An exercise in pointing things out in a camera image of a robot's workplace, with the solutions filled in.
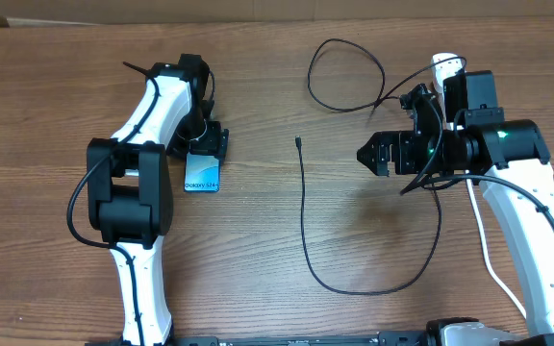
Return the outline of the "blue Samsung Galaxy smartphone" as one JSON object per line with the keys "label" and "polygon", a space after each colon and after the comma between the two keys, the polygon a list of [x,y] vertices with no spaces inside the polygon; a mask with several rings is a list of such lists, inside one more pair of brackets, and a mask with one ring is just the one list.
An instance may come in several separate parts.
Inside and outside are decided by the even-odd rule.
{"label": "blue Samsung Galaxy smartphone", "polygon": [[187,154],[185,192],[218,192],[220,160],[214,156]]}

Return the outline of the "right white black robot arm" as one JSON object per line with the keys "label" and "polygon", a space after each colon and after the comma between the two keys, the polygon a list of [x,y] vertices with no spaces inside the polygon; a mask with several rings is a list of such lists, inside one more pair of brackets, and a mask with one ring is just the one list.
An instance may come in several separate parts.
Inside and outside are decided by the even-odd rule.
{"label": "right white black robot arm", "polygon": [[413,176],[405,192],[478,185],[515,263],[529,333],[521,342],[554,345],[554,172],[541,130],[505,120],[489,71],[459,71],[442,86],[440,101],[424,85],[401,96],[413,129],[375,133],[357,159],[377,176],[390,163]]}

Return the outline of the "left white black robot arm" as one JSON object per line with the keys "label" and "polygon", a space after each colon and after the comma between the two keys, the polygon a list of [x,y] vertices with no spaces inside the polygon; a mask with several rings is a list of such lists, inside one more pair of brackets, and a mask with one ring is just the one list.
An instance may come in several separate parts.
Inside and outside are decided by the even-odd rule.
{"label": "left white black robot arm", "polygon": [[88,220],[117,269],[124,327],[117,345],[172,345],[163,247],[174,213],[169,158],[186,192],[217,192],[229,132],[212,118],[214,73],[199,55],[142,69],[145,92],[128,121],[87,148]]}

